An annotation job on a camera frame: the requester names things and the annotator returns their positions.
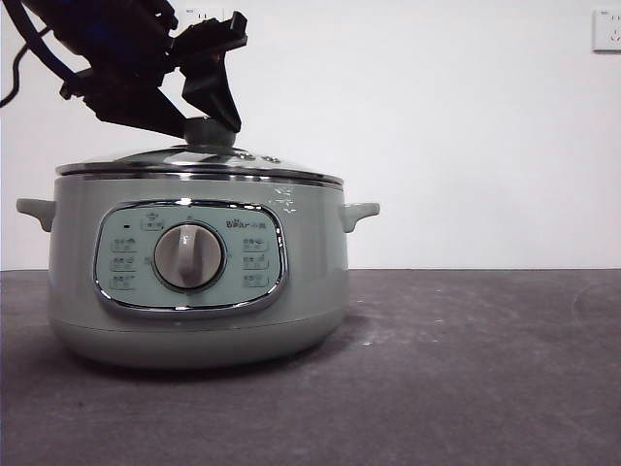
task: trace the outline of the cooker base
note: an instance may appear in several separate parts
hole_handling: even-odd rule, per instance
[[[343,320],[343,309],[258,327],[193,332],[119,332],[52,319],[69,350],[99,362],[150,369],[198,369],[272,359],[311,347]]]

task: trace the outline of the glass lid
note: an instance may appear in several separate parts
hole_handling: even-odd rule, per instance
[[[220,174],[227,176],[256,176],[307,180],[343,185],[343,180],[314,172],[298,164],[267,155],[233,148],[235,137],[213,132],[205,133],[205,123],[212,120],[197,118],[196,132],[186,134],[187,145],[125,155],[87,160],[62,165],[56,169],[61,176],[77,174]]]

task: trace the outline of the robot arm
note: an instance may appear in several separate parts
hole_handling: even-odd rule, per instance
[[[179,67],[186,77],[183,98],[240,131],[224,57],[247,42],[242,14],[203,21],[172,38],[178,21],[166,0],[3,1],[27,46],[64,82],[61,95],[83,97],[99,119],[182,137],[185,118],[159,90],[164,76]],[[74,73],[54,56],[22,4],[90,68]]]

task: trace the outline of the control panel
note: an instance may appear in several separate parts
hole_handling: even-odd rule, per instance
[[[180,199],[119,206],[103,220],[94,280],[151,310],[260,307],[286,278],[278,218],[259,205]]]

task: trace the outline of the wall outlet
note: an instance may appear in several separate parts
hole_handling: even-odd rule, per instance
[[[593,51],[621,51],[621,9],[593,12]]]
[[[180,30],[184,30],[192,24],[214,17],[218,21],[230,19],[233,11],[219,5],[205,5],[206,2],[186,2],[183,4],[178,15]]]

